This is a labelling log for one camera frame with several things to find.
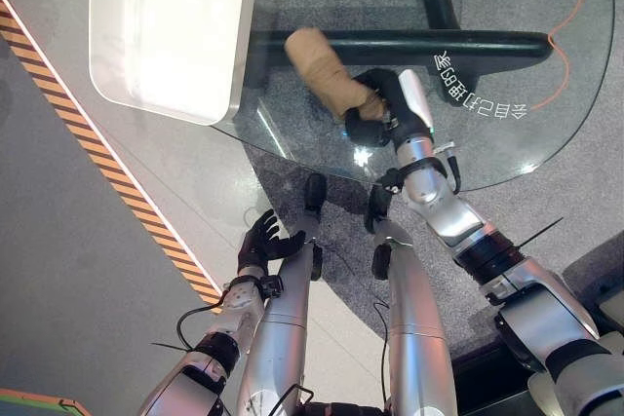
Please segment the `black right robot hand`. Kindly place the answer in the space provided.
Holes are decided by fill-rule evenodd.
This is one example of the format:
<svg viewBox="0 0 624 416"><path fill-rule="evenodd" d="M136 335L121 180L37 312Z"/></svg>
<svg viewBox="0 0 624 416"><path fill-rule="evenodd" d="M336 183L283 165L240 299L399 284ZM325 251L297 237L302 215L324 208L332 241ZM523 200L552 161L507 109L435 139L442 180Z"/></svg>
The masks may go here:
<svg viewBox="0 0 624 416"><path fill-rule="evenodd" d="M381 110L364 118L363 106L345 113L345 130L358 145L383 147L390 141L399 148L413 136L433 139L433 124L417 75L410 69L401 73L373 68L355 77L370 91L366 104L379 103Z"/></svg>

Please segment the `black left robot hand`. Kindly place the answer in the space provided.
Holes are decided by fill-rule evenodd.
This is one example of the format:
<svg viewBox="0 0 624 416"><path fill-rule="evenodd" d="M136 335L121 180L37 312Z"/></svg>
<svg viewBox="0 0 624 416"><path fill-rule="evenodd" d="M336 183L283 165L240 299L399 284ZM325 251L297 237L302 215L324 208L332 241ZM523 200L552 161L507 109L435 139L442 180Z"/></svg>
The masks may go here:
<svg viewBox="0 0 624 416"><path fill-rule="evenodd" d="M238 253L237 272L257 267L267 275L269 261L287 258L303 248L306 241L304 231L300 230L287 238L280 238L279 231L274 210L267 210L245 234Z"/></svg>

